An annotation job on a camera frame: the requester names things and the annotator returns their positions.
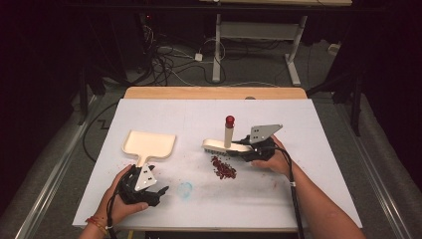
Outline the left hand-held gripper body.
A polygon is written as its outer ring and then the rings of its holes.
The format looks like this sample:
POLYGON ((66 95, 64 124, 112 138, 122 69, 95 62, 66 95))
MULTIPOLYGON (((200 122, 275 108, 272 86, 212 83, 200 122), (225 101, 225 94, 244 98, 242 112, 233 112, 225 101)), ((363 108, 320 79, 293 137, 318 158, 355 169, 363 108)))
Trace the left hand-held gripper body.
POLYGON ((148 165, 136 166, 135 174, 130 175, 127 172, 121 178, 117 192, 125 204, 146 202, 149 206, 156 206, 160 203, 160 197, 169 189, 168 186, 164 186, 156 192, 149 191, 148 188, 156 182, 148 165))

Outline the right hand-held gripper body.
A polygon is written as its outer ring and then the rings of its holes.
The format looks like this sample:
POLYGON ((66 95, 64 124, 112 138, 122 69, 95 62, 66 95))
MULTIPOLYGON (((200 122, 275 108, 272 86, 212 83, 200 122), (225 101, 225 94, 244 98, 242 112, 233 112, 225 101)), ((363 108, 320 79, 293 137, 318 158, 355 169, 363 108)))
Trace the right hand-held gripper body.
POLYGON ((245 161, 268 160, 276 149, 276 144, 272 135, 279 131, 283 126, 281 124, 255 125, 251 127, 251 132, 246 136, 245 143, 251 147, 243 155, 245 161))

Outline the cream brush with red-capped handle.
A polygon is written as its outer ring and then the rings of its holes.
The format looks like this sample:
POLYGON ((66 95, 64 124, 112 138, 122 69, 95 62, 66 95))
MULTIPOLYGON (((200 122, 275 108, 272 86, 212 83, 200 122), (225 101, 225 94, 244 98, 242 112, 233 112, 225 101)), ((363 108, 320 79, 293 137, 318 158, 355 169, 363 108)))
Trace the cream brush with red-capped handle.
POLYGON ((246 152, 248 150, 251 150, 251 147, 249 147, 248 145, 239 144, 232 141, 234 125, 235 118, 233 116, 227 116, 225 118, 224 139, 217 140, 206 138, 202 142, 202 148, 205 151, 222 155, 227 155, 227 151, 246 152))

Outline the red kidney beans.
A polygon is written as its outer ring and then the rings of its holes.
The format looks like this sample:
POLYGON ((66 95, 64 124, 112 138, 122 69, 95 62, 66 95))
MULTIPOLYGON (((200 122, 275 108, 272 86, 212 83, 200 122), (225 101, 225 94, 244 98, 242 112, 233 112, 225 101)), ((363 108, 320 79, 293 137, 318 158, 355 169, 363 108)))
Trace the red kidney beans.
POLYGON ((232 178, 237 176, 237 171, 230 164, 223 162, 218 156, 211 157, 211 163, 214 166, 214 172, 220 179, 232 178))

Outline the cream plastic dustpan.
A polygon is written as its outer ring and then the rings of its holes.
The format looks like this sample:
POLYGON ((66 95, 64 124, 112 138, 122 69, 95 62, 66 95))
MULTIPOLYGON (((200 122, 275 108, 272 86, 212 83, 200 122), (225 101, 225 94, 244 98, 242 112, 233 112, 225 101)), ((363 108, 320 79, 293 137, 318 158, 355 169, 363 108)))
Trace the cream plastic dustpan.
POLYGON ((174 134, 151 133, 131 130, 125 138, 122 151, 137 157, 137 167, 143 167, 151 159, 167 158, 176 141, 174 134))

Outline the person's right hand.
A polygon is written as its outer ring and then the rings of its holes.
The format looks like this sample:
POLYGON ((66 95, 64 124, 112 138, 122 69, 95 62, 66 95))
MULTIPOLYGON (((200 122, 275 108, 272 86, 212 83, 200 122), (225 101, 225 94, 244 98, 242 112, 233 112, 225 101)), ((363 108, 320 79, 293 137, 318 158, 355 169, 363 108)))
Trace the person's right hand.
POLYGON ((268 168, 276 173, 289 176, 290 164, 286 155, 287 151, 284 145, 274 135, 272 135, 272 139, 277 146, 274 155, 268 160, 253 160, 251 165, 258 168, 268 168))

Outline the person's left hand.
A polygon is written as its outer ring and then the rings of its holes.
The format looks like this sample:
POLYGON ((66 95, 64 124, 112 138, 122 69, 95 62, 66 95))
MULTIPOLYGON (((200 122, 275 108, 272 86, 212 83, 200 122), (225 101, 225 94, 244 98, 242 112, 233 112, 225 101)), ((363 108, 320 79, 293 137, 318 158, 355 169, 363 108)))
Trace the person's left hand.
POLYGON ((121 178, 129 171, 129 169, 130 165, 126 166, 116 175, 110 187, 105 191, 99 207, 94 214, 95 217, 102 218, 105 221, 106 226, 108 226, 107 220, 109 218, 111 219, 111 225, 116 225, 127 216, 148 208, 148 204, 146 202, 125 204, 116 193, 116 189, 121 178))

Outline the white board table cover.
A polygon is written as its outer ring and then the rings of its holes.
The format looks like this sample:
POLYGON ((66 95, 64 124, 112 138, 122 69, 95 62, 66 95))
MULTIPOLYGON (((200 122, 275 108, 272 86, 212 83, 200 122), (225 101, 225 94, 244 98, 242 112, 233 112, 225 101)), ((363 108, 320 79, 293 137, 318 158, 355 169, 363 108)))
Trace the white board table cover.
POLYGON ((125 229, 200 231, 294 231, 297 228, 289 181, 239 158, 230 158, 233 179, 221 179, 201 144, 222 139, 225 118, 235 119, 234 137, 252 126, 278 123, 277 133, 307 176, 353 221, 359 219, 310 100, 128 100, 119 102, 73 224, 83 227, 114 177, 132 162, 122 150, 132 130, 176 137, 171 155, 152 161, 157 206, 127 217, 125 229))

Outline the wooden table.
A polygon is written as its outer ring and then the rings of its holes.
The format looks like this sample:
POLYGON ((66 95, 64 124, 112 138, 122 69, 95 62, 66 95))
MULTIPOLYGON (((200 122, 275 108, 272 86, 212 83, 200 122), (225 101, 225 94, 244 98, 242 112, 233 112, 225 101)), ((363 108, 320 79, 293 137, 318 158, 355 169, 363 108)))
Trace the wooden table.
POLYGON ((125 99, 153 100, 305 100, 300 88, 130 87, 125 99))

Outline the grey metal floor rail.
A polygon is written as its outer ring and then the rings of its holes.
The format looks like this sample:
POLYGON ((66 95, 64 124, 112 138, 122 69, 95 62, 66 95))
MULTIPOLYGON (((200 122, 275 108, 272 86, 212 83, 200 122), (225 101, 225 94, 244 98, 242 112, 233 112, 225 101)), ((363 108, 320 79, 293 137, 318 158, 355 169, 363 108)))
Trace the grey metal floor rail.
POLYGON ((394 201, 391 194, 387 190, 387 187, 383 183, 374 163, 372 162, 372 158, 370 157, 368 151, 363 145, 363 142, 361 141, 360 137, 355 134, 354 130, 349 125, 346 128, 359 151, 360 161, 363 170, 367 174, 368 181, 372 189, 374 190, 374 193, 378 199, 383 214, 388 220, 388 223, 392 228, 396 239, 413 239, 410 231, 408 230, 407 225, 403 220, 401 213, 399 212, 399 208, 396 202, 394 201))
POLYGON ((24 220, 14 239, 32 239, 34 237, 52 200, 55 197, 55 194, 64 178, 64 175, 69 168, 74 150, 77 147, 79 140, 86 132, 89 120, 94 115, 94 111, 98 108, 102 99, 102 97, 92 96, 89 100, 86 115, 76 127, 76 131, 70 137, 70 141, 65 147, 65 151, 59 157, 57 163, 53 167, 46 183, 40 191, 39 196, 34 202, 31 210, 29 211, 26 219, 24 220))

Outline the white metal desk frame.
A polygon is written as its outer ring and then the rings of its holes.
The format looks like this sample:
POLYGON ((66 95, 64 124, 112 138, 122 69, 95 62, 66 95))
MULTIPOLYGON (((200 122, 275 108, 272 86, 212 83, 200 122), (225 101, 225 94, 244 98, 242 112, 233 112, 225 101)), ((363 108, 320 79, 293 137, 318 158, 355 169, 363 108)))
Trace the white metal desk frame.
MULTIPOLYGON (((337 10, 340 7, 349 7, 352 0, 200 0, 209 2, 213 7, 245 7, 247 4, 255 4, 270 9, 276 7, 304 7, 306 10, 313 6, 324 9, 325 7, 337 10)), ((300 20, 295 23, 265 23, 258 20, 223 20, 222 14, 216 14, 215 21, 215 42, 212 82, 222 82, 222 60, 226 53, 223 39, 236 40, 276 40, 276 41, 292 41, 293 46, 289 53, 284 55, 285 65, 292 84, 295 87, 301 85, 301 80, 295 66, 295 57, 302 39, 303 32, 306 27, 308 14, 301 16, 300 20)))

